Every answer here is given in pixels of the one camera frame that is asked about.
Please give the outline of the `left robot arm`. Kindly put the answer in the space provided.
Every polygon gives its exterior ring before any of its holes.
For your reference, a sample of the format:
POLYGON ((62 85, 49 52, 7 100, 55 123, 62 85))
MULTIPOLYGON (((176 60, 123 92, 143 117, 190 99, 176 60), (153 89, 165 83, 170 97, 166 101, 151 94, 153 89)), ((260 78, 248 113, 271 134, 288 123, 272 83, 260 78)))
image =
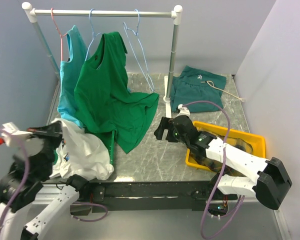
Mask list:
POLYGON ((88 198, 88 180, 77 174, 69 177, 57 197, 26 222, 37 194, 52 174, 55 150, 63 139, 62 122, 26 131, 9 122, 0 133, 8 147, 18 147, 9 172, 0 180, 0 240, 41 240, 61 213, 75 201, 88 198))

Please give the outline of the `green t-shirt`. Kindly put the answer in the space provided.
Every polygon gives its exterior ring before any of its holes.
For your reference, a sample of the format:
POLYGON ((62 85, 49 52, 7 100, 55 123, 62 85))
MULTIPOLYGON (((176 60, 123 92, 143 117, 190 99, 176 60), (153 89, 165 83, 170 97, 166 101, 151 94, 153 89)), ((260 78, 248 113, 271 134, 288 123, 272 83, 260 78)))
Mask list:
POLYGON ((88 132, 107 144, 115 131, 114 140, 126 154, 144 138, 159 103, 155 92, 129 92, 127 52, 119 32, 104 33, 74 89, 76 116, 88 132))

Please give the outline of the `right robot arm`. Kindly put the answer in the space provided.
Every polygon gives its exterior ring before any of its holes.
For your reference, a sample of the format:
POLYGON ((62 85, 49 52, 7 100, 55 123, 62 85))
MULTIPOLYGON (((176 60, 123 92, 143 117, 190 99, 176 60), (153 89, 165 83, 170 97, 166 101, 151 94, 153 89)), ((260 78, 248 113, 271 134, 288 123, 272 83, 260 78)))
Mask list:
POLYGON ((197 163, 211 160, 207 167, 218 173, 209 195, 218 200, 224 195, 255 197, 265 207, 278 210, 292 186, 292 180, 283 162, 272 157, 266 159, 231 145, 207 129, 201 129, 186 115, 162 117, 154 131, 157 140, 184 144, 197 163))

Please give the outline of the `white t-shirt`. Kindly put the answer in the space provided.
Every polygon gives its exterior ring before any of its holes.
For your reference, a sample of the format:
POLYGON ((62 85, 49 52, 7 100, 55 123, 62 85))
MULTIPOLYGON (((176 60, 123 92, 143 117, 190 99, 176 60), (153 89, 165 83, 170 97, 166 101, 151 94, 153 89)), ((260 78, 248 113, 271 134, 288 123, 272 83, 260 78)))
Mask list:
POLYGON ((114 172, 114 166, 104 143, 71 121, 55 118, 52 123, 56 122, 61 123, 62 140, 55 150, 56 162, 50 178, 67 179, 79 175, 88 181, 107 180, 114 172))

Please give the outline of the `blue hanger holding green shirt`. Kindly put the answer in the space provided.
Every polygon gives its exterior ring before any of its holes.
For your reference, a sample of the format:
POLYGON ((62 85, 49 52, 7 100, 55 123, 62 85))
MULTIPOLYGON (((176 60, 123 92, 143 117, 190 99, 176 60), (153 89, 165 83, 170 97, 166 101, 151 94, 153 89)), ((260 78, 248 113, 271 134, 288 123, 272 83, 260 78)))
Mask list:
POLYGON ((103 33, 102 32, 99 32, 99 33, 95 33, 95 29, 94 29, 94 25, 93 25, 93 22, 92 22, 92 12, 94 11, 95 9, 92 8, 90 11, 89 11, 89 15, 88 15, 88 20, 89 20, 89 24, 90 24, 90 27, 91 27, 91 34, 92 34, 92 37, 91 37, 91 41, 87 47, 87 52, 86 52, 86 56, 85 56, 85 61, 88 60, 88 57, 89 57, 89 54, 90 54, 90 48, 95 40, 95 38, 99 35, 102 35, 103 33))

